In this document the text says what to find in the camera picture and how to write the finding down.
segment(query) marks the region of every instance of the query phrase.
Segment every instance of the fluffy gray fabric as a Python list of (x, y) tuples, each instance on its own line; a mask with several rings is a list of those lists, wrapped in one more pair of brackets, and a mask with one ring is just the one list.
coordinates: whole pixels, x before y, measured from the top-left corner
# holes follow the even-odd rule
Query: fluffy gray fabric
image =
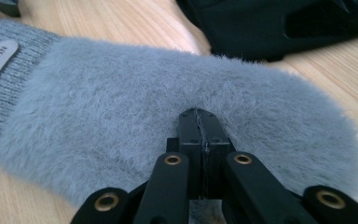
[[(0, 164), (81, 205), (151, 174), (189, 108), (215, 113), (237, 150), (254, 153), (290, 190), (358, 194), (352, 122), (309, 82), (258, 64), (63, 38), (35, 68), (0, 137)], [(192, 204), (194, 223), (220, 222)]]

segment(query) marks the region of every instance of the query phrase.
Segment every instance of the wooden surface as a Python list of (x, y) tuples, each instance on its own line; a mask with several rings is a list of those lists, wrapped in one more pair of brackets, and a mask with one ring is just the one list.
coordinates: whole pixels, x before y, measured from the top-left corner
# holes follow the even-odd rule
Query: wooden surface
[[(202, 32), (173, 0), (20, 0), (20, 9), (22, 17), (16, 21), (59, 35), (209, 54)], [(358, 39), (267, 65), (298, 73), (323, 88), (358, 125)], [(53, 193), (0, 169), (0, 223), (69, 223), (75, 212)]]

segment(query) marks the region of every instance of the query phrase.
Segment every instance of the fuzzy gray mitten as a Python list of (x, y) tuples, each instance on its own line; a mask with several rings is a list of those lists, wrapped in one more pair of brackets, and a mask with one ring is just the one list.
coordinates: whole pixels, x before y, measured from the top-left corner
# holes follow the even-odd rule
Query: fuzzy gray mitten
[[(237, 150), (255, 154), (290, 190), (358, 194), (351, 120), (301, 77), (216, 57), (60, 37), (0, 21), (20, 50), (0, 73), (0, 165), (81, 205), (98, 189), (150, 176), (178, 116), (214, 113)], [(193, 223), (219, 222), (193, 202)]]

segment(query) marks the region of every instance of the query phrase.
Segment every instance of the black fabric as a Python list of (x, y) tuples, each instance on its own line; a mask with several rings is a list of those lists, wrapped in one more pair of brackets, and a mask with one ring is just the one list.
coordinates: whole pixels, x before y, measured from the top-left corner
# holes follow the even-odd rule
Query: black fabric
[(177, 0), (217, 55), (246, 61), (283, 55), (358, 35), (355, 0)]

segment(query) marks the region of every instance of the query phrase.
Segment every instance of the knitted cuff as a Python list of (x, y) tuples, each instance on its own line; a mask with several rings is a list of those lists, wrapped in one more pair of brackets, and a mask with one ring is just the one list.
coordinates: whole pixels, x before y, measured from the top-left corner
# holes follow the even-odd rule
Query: knitted cuff
[(9, 39), (18, 42), (20, 49), (0, 72), (0, 134), (30, 72), (60, 38), (14, 21), (1, 20), (0, 42)]

